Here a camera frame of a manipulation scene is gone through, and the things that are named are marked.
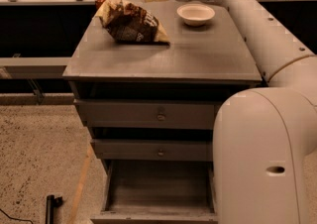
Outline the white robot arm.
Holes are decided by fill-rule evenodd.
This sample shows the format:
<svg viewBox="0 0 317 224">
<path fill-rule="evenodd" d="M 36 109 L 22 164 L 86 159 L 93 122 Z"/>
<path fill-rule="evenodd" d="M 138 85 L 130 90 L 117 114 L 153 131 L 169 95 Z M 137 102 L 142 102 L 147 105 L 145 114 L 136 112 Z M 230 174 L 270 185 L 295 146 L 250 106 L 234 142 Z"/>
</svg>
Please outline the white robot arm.
<svg viewBox="0 0 317 224">
<path fill-rule="evenodd" d="M 303 162 L 317 148 L 317 55 L 257 0 L 177 1 L 227 9 L 267 84 L 234 94 L 216 116 L 218 223 L 309 224 Z"/>
</svg>

